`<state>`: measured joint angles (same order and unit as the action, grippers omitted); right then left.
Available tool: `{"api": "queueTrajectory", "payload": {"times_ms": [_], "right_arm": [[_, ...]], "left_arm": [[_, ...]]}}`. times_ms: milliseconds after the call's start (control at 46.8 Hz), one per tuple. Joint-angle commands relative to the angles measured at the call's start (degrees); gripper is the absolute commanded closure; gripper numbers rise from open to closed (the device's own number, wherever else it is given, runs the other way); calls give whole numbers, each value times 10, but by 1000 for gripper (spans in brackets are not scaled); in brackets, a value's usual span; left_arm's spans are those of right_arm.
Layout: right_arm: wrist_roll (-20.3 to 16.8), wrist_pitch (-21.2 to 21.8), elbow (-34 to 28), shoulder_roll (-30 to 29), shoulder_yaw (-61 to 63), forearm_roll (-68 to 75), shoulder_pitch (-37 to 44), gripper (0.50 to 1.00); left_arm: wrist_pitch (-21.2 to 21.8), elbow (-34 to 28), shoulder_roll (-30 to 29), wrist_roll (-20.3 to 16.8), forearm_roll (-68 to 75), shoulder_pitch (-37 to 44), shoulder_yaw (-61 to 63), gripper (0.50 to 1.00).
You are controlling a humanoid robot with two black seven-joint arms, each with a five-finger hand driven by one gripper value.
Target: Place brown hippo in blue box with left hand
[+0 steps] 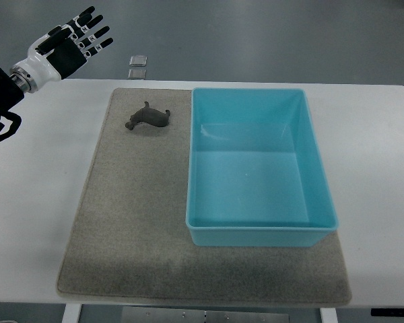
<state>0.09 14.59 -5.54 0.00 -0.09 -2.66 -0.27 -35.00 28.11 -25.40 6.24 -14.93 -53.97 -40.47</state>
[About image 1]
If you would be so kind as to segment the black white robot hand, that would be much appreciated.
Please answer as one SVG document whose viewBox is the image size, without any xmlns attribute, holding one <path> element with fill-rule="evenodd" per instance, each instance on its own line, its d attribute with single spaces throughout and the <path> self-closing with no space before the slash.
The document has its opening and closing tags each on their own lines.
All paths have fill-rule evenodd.
<svg viewBox="0 0 404 323">
<path fill-rule="evenodd" d="M 113 42 L 105 38 L 104 26 L 94 28 L 103 16 L 93 16 L 90 6 L 65 24 L 58 25 L 36 40 L 28 56 L 10 70 L 11 79 L 24 93 L 34 93 L 51 81 L 60 81 L 74 74 L 87 61 Z"/>
</svg>

